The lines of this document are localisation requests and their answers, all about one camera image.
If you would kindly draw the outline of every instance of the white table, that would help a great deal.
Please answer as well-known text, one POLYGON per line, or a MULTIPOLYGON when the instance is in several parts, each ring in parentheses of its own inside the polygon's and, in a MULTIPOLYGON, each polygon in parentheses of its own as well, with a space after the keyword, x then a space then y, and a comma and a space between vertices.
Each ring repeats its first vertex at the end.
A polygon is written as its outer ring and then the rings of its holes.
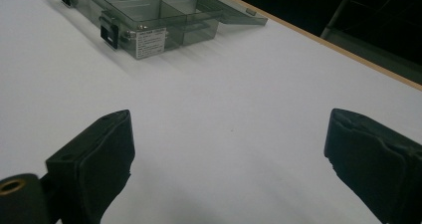
POLYGON ((422 143, 422 93, 275 21, 137 61, 60 0, 0 0, 0 179, 129 109, 103 223, 379 223, 323 156, 333 108, 422 143))

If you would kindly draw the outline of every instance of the plastic storage box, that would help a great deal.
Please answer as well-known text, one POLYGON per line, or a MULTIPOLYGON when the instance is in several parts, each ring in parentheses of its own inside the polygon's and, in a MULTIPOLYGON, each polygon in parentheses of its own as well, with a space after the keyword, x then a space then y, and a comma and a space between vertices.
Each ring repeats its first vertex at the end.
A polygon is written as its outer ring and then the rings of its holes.
POLYGON ((210 40, 219 22, 265 25, 267 18, 231 0, 63 0, 101 29, 113 48, 136 59, 210 40))

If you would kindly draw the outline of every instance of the organizer compartment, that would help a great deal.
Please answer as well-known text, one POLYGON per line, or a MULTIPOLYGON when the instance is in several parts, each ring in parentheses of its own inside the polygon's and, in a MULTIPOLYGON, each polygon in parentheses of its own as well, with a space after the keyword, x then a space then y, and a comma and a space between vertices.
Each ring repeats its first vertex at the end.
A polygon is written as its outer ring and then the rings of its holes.
POLYGON ((230 0, 63 0, 101 29, 112 47, 136 59, 213 39, 219 22, 265 25, 230 0))

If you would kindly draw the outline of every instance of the label sticker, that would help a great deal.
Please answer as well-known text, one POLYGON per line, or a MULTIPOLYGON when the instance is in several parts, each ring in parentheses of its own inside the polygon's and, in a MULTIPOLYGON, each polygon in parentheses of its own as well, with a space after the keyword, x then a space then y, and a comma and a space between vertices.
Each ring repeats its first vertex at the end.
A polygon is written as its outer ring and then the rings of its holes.
POLYGON ((136 32, 136 58, 144 58, 164 52, 165 28, 136 32))

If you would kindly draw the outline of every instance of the wooden table edge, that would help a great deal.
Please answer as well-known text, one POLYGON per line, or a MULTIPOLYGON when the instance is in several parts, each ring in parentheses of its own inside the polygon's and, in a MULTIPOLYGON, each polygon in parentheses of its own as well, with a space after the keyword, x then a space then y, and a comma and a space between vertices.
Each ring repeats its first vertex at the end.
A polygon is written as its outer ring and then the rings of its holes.
POLYGON ((294 25, 292 25, 292 24, 290 24, 290 23, 288 23, 288 22, 286 22, 286 21, 284 21, 284 20, 282 20, 282 19, 280 19, 280 18, 278 18, 274 15, 271 15, 268 12, 265 12, 265 11, 259 9, 259 8, 254 7, 254 6, 244 2, 242 0, 234 0, 234 1, 242 4, 245 7, 248 7, 252 10, 257 11, 257 12, 261 13, 262 15, 264 15, 264 16, 266 16, 266 17, 268 17, 268 18, 270 18, 270 19, 272 19, 272 20, 274 20, 274 21, 276 21, 276 22, 278 22, 278 23, 280 23, 280 24, 282 24, 282 25, 284 25, 284 26, 286 26, 286 27, 288 27, 288 28, 290 28, 290 29, 292 29, 292 30, 294 30, 294 31, 296 31, 296 32, 298 32, 298 33, 300 33, 300 34, 302 34, 302 35, 322 44, 322 45, 324 45, 324 46, 326 46, 326 47, 328 47, 328 48, 331 48, 331 49, 333 49, 333 50, 335 50, 335 51, 337 51, 337 52, 339 52, 339 53, 341 53, 341 54, 343 54, 343 55, 345 55, 349 58, 352 58, 355 61, 359 62, 360 64, 362 64, 366 67, 369 67, 369 68, 371 68, 371 69, 373 69, 373 70, 375 70, 379 73, 382 73, 382 74, 384 74, 384 75, 386 75, 386 76, 388 76, 388 77, 390 77, 390 78, 392 78, 396 81, 399 81, 403 84, 406 84, 409 87, 412 87, 416 90, 422 91, 422 85, 419 85, 419 84, 417 84, 413 81, 410 81, 410 80, 408 80, 408 79, 406 79, 402 76, 399 76, 399 75, 397 75, 397 74, 395 74, 395 73, 393 73, 393 72, 391 72, 391 71, 389 71, 385 68, 382 68, 382 67, 380 67, 380 66, 378 66, 378 65, 376 65, 372 62, 369 62, 369 61, 367 61, 367 60, 365 60, 365 59, 363 59, 363 58, 361 58, 357 55, 354 55, 353 53, 350 53, 348 50, 345 50, 345 49, 343 49, 339 46, 336 46, 333 43, 330 43, 330 42, 328 42, 328 41, 326 41, 326 40, 324 40, 324 39, 322 39, 322 38, 320 38, 320 37, 318 37, 318 36, 316 36, 312 33, 309 33, 309 32, 307 32, 307 31, 305 31, 301 28, 298 28, 298 27, 296 27, 296 26, 294 26, 294 25))

